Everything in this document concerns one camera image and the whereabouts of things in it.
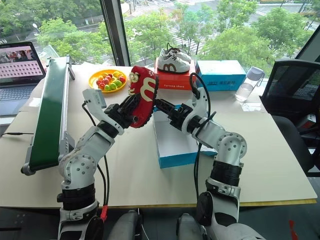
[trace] fruit plate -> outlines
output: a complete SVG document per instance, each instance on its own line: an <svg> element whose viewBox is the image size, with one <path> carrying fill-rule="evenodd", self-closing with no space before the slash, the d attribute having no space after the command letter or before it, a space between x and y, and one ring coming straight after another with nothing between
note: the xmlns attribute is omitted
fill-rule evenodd
<svg viewBox="0 0 320 240"><path fill-rule="evenodd" d="M114 74L114 72L119 72L119 74L122 75L122 77L124 77L124 83L122 83L121 86L117 86L116 89L111 89L111 90L102 90L101 91L103 93L113 93L113 92L116 92L116 91L119 91L120 89L122 89L126 83L127 83L127 76L122 72L122 71L119 71L119 70L115 70L115 69L106 69L106 70L101 70L101 71L97 71L96 73L94 73L90 78L89 78L89 86L92 88L92 89L100 89L98 87L98 85L96 84L97 80L98 80L98 77L99 76L104 76L104 75L108 75L108 74Z"/></svg>

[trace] window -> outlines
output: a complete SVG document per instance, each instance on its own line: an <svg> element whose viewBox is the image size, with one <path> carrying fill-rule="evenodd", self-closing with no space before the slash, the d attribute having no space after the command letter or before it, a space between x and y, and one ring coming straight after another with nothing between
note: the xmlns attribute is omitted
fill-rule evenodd
<svg viewBox="0 0 320 240"><path fill-rule="evenodd" d="M319 0L128 0L121 4L131 65L153 67L167 43L195 60L238 60L271 72L318 27Z"/></svg>
<svg viewBox="0 0 320 240"><path fill-rule="evenodd" d="M115 64L99 0L0 0L0 44L23 41L42 62L70 54L76 63Z"/></svg>

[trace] plastic bottle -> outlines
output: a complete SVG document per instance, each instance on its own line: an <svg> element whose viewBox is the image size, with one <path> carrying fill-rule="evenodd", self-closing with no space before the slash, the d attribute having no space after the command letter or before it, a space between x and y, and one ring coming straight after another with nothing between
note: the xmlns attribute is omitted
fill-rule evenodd
<svg viewBox="0 0 320 240"><path fill-rule="evenodd" d="M254 90L255 86L262 80L265 76L265 72L260 68L252 66L246 73L244 82L240 85L235 93L235 98L243 103L248 99L251 92Z"/></svg>

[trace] laptop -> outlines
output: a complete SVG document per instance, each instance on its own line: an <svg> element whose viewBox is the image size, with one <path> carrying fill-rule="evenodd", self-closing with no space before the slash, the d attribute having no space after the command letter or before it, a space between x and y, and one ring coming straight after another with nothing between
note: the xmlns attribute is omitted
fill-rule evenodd
<svg viewBox="0 0 320 240"><path fill-rule="evenodd" d="M0 116L18 114L45 76L32 42L0 44Z"/></svg>

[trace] laptop screen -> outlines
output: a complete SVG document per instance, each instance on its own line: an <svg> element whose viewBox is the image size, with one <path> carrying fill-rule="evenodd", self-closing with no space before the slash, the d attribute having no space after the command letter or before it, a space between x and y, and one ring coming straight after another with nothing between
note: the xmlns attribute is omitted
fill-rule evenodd
<svg viewBox="0 0 320 240"><path fill-rule="evenodd" d="M45 76L31 42L0 45L0 86L34 84Z"/></svg>

